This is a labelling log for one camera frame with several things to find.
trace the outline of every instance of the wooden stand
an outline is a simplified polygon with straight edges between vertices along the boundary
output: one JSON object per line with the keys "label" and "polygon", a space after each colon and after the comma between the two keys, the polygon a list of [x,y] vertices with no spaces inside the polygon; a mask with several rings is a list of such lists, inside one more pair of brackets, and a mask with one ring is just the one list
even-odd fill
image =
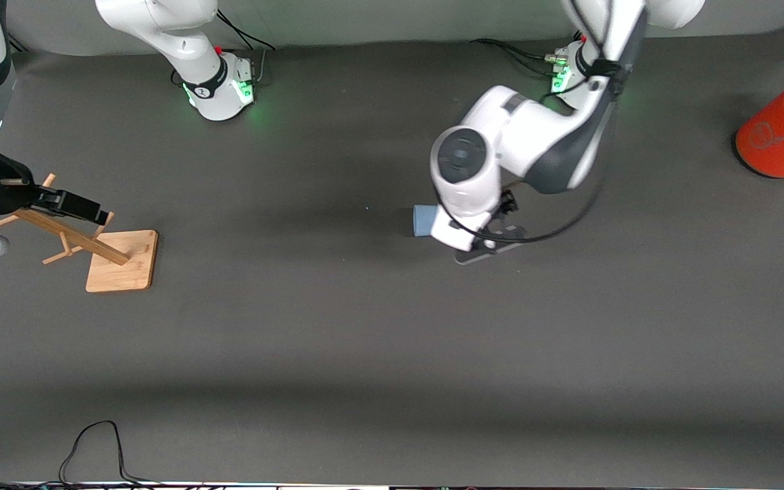
{"label": "wooden stand", "polygon": [[[56,176],[50,174],[42,185],[50,186],[55,179]],[[47,214],[32,209],[18,209],[9,217],[0,220],[0,227],[13,221],[23,220],[59,236],[63,246],[62,253],[44,259],[42,261],[44,265],[71,257],[81,250],[90,251],[93,260],[90,262],[90,274],[86,279],[88,292],[134,291],[150,288],[159,234],[155,230],[102,233],[113,217],[114,214],[109,213],[105,224],[98,227],[93,235],[87,235]]]}

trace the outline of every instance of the black strap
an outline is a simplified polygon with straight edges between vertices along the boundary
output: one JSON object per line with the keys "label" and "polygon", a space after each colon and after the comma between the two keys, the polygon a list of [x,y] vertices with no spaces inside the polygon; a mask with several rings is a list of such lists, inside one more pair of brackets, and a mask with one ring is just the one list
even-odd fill
{"label": "black strap", "polygon": [[586,69],[586,77],[609,77],[616,78],[622,72],[622,65],[609,59],[596,59],[591,66]]}
{"label": "black strap", "polygon": [[191,84],[185,80],[183,84],[199,99],[209,99],[214,96],[217,89],[226,81],[226,69],[226,60],[220,58],[220,69],[217,69],[217,74],[211,80],[200,84]]}

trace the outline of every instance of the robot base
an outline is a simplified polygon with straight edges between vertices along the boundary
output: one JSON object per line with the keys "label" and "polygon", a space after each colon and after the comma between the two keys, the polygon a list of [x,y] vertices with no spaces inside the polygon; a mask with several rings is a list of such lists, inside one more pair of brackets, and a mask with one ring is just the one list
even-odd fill
{"label": "robot base", "polygon": [[202,99],[190,93],[184,86],[189,103],[206,120],[224,121],[238,115],[243,108],[255,100],[255,85],[252,81],[252,65],[249,59],[241,59],[232,53],[220,55],[226,64],[226,81],[216,90],[213,97]]}

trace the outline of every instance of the green led light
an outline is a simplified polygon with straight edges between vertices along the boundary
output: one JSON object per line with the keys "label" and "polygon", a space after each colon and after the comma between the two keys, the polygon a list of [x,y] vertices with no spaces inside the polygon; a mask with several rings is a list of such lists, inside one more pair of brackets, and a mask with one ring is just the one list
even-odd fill
{"label": "green led light", "polygon": [[231,86],[236,89],[238,97],[240,101],[244,103],[244,105],[252,103],[252,90],[250,87],[250,82],[236,82],[232,80]]}
{"label": "green led light", "polygon": [[562,71],[553,78],[553,93],[563,92],[567,88],[567,83],[570,81],[570,66],[564,67]]}
{"label": "green led light", "polygon": [[193,100],[193,94],[189,93],[189,89],[186,87],[186,84],[181,84],[183,86],[183,91],[186,92],[186,96],[189,97],[189,105],[195,108],[195,101]]}

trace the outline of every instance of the wooden base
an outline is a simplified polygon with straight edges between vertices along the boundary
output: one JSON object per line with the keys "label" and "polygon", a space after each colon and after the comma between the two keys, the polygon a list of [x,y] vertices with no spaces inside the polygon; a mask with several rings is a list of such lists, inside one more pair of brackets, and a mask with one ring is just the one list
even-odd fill
{"label": "wooden base", "polygon": [[124,265],[117,265],[105,257],[93,254],[90,276],[86,279],[88,292],[105,293],[150,288],[153,264],[156,261],[156,244],[159,241],[159,234],[155,230],[101,233],[99,241],[124,252],[129,256],[129,261]]}

